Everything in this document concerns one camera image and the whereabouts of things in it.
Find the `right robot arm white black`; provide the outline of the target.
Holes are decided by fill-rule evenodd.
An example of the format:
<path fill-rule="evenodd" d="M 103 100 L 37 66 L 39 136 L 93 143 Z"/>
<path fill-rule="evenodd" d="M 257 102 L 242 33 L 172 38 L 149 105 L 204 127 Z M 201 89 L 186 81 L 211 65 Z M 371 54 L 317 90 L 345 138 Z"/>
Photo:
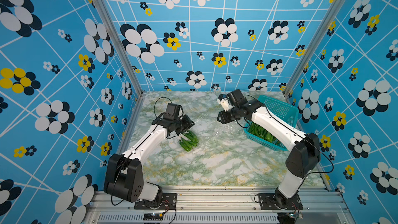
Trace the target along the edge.
<path fill-rule="evenodd" d="M 290 207 L 305 178 L 321 160 L 315 145 L 319 141 L 317 135 L 306 134 L 288 125 L 257 100 L 241 106 L 233 106 L 223 100 L 220 105 L 223 107 L 217 117 L 220 123 L 248 118 L 276 137 L 290 152 L 285 162 L 287 173 L 274 194 L 274 202 L 279 209 Z"/>

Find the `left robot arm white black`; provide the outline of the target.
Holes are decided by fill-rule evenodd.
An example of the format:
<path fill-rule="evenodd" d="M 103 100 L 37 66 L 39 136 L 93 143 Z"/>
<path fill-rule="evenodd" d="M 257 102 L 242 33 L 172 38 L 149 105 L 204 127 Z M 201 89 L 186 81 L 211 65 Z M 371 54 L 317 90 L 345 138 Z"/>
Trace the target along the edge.
<path fill-rule="evenodd" d="M 181 135 L 194 126 L 188 117 L 167 120 L 158 117 L 152 122 L 145 135 L 122 154 L 113 154 L 108 161 L 104 182 L 104 192 L 131 203 L 147 201 L 157 207 L 161 205 L 163 190 L 161 186 L 144 181 L 143 165 L 149 155 L 162 141 L 175 132 Z"/>

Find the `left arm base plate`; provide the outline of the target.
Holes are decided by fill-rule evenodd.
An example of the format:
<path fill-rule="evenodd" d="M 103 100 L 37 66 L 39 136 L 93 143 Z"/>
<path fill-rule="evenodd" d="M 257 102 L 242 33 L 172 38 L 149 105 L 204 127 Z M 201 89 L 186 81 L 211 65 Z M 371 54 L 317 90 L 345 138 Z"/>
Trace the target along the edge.
<path fill-rule="evenodd" d="M 134 205 L 135 210 L 175 210 L 177 204 L 177 193 L 163 193 L 161 198 L 154 201 L 137 200 Z"/>

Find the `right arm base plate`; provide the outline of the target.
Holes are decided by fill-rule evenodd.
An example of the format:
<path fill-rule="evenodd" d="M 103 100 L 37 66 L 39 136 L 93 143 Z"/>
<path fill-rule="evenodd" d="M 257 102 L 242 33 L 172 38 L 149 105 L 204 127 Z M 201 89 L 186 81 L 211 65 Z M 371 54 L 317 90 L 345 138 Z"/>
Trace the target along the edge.
<path fill-rule="evenodd" d="M 283 195 L 260 193 L 255 195 L 254 201 L 260 205 L 261 210 L 303 210 L 303 205 L 298 194 L 295 194 L 292 198 L 287 199 Z"/>

